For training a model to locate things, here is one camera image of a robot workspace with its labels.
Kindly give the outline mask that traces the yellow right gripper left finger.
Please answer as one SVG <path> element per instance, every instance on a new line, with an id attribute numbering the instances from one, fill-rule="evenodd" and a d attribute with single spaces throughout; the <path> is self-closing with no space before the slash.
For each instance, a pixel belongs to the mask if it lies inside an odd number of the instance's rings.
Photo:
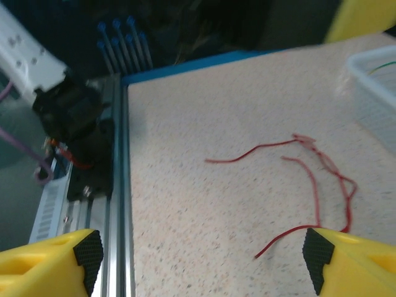
<path id="1" fill-rule="evenodd" d="M 0 252 L 0 297 L 91 297 L 103 257 L 93 229 Z"/>

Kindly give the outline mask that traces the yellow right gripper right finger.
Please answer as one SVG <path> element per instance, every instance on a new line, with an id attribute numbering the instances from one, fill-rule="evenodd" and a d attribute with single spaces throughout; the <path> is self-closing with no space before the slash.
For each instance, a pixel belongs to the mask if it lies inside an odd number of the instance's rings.
<path id="1" fill-rule="evenodd" d="M 396 246 L 310 228 L 303 258 L 318 297 L 396 297 Z"/>

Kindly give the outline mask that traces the white basket with label stickers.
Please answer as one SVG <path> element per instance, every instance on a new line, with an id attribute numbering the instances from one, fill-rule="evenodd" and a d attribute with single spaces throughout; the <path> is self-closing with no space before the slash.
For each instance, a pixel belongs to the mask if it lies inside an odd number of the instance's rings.
<path id="1" fill-rule="evenodd" d="M 355 119 L 396 155 L 396 45 L 350 56 Z"/>

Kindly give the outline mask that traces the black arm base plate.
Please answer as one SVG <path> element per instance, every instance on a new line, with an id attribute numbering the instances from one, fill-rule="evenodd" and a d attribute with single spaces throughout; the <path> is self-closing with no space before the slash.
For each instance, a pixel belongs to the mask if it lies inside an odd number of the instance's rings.
<path id="1" fill-rule="evenodd" d="M 73 167 L 67 191 L 69 202 L 93 199 L 100 195 L 111 195 L 113 170 L 108 166 L 95 166 L 89 170 Z"/>

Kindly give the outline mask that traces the aluminium mounting rail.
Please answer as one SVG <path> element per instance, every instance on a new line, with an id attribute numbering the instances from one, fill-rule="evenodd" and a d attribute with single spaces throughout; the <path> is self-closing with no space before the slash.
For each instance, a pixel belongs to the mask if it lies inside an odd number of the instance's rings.
<path id="1" fill-rule="evenodd" d="M 103 117 L 115 124 L 113 193 L 91 202 L 64 201 L 57 234 L 83 228 L 98 230 L 104 257 L 91 297 L 135 297 L 127 88 L 119 75 L 97 79 L 94 84 L 104 101 L 111 103 Z"/>

